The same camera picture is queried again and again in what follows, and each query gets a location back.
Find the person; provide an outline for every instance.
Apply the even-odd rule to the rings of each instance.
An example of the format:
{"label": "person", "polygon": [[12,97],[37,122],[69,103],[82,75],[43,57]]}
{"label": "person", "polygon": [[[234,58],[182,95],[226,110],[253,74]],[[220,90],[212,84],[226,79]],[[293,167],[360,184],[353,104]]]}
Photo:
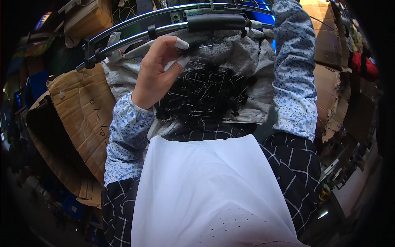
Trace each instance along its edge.
{"label": "person", "polygon": [[113,110],[102,191],[110,246],[303,245],[297,238],[321,190],[313,144],[315,33],[294,0],[277,0],[273,13],[278,120],[262,144],[237,124],[200,123],[153,137],[144,160],[152,107],[189,61],[175,49],[187,42],[175,36],[153,42],[134,91]]}

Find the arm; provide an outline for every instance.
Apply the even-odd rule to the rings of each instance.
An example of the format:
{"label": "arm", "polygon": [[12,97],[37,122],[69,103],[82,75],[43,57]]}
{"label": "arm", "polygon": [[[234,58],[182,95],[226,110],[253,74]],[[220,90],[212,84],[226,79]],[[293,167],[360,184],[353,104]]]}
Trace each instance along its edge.
{"label": "arm", "polygon": [[313,25],[309,15],[293,0],[277,0],[273,13],[278,47],[273,82],[278,121],[273,128],[313,141],[317,122]]}
{"label": "arm", "polygon": [[138,177],[143,167],[142,153],[147,145],[147,133],[154,121],[154,112],[136,106],[130,95],[120,98],[114,106],[110,143],[106,148],[104,186]]}
{"label": "arm", "polygon": [[[187,49],[189,44],[175,36],[159,37],[141,62],[134,91],[118,100],[110,125],[104,186],[138,177],[143,168],[147,133],[154,121],[152,106],[168,92],[175,78],[189,62],[178,58],[174,47]],[[167,71],[163,67],[176,60]]]}

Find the curved metal rail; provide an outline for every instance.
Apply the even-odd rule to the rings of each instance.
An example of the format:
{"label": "curved metal rail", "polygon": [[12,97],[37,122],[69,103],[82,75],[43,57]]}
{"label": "curved metal rail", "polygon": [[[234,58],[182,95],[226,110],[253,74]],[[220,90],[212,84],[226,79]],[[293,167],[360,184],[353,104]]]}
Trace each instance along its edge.
{"label": "curved metal rail", "polygon": [[[242,5],[242,4],[235,5],[235,4],[229,4],[229,3],[213,3],[213,4],[214,4],[214,8],[217,8],[217,9],[222,8],[222,9],[228,9],[228,10],[246,10],[246,11],[261,12],[261,13],[270,14],[270,15],[273,14],[272,11],[270,11],[270,10],[259,8],[256,6],[247,6],[247,5]],[[133,25],[136,22],[144,20],[149,17],[154,17],[157,15],[161,15],[161,14],[165,14],[165,13],[172,13],[172,12],[176,12],[176,11],[196,9],[196,8],[209,9],[210,6],[211,6],[210,3],[185,4],[185,5],[171,6],[171,7],[151,11],[148,13],[144,13],[142,15],[133,17],[129,20],[126,20],[122,23],[119,23],[119,24],[107,29],[106,31],[104,31],[104,32],[98,34],[97,36],[93,37],[92,39],[90,39],[89,43],[94,45],[96,42],[111,35],[113,32],[119,31],[125,27]],[[270,25],[270,24],[263,24],[263,27],[267,28],[267,29],[273,29],[273,25]],[[171,24],[171,25],[158,27],[158,28],[156,28],[156,31],[157,31],[158,35],[160,36],[160,35],[168,34],[170,32],[178,31],[178,30],[185,29],[185,28],[188,28],[188,22],[175,23],[175,24]],[[100,54],[108,55],[109,53],[121,48],[122,46],[129,45],[129,44],[135,43],[136,41],[145,40],[148,38],[149,38],[148,31],[145,31],[145,32],[133,35],[131,37],[128,37],[122,41],[119,41],[116,44],[113,44],[113,45],[105,48],[104,50],[100,51]],[[95,56],[94,55],[91,56],[89,58],[89,60],[95,61]],[[76,69],[77,69],[77,71],[80,71],[83,68],[85,68],[85,62],[83,62],[79,66],[77,66]]]}

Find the white wire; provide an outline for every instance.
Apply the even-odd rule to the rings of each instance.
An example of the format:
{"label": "white wire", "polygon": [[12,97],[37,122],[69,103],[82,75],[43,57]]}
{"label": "white wire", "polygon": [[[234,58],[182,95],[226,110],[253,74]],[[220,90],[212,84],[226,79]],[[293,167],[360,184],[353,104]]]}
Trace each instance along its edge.
{"label": "white wire", "polygon": [[[136,7],[136,5],[134,5],[133,7],[118,8],[118,9],[116,9],[116,10],[114,11],[113,16],[115,15],[116,11],[118,10],[118,18],[119,18],[119,21],[120,21],[120,22],[124,22],[124,21],[126,21],[126,20],[129,19],[130,13],[132,13],[132,12],[133,12],[133,17],[137,16],[136,13],[134,12],[134,9],[133,9],[134,7]],[[129,13],[128,13],[126,19],[122,20],[122,19],[121,19],[121,12],[124,11],[125,9],[130,9],[130,10],[129,10]]]}

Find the finger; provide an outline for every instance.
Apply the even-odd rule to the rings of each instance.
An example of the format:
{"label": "finger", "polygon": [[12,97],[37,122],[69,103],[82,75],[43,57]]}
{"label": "finger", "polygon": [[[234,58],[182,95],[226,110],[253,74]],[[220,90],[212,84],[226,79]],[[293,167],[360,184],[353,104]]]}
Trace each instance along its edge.
{"label": "finger", "polygon": [[163,73],[164,81],[171,84],[174,83],[175,78],[182,72],[182,69],[190,61],[189,57],[178,58],[165,73]]}
{"label": "finger", "polygon": [[162,55],[161,65],[164,67],[170,61],[175,61],[179,58],[180,55],[178,54],[177,50],[174,48],[168,48],[165,54]]}
{"label": "finger", "polygon": [[189,44],[176,36],[160,36],[151,45],[147,55],[161,57],[168,47],[177,47],[186,50],[189,48]]}

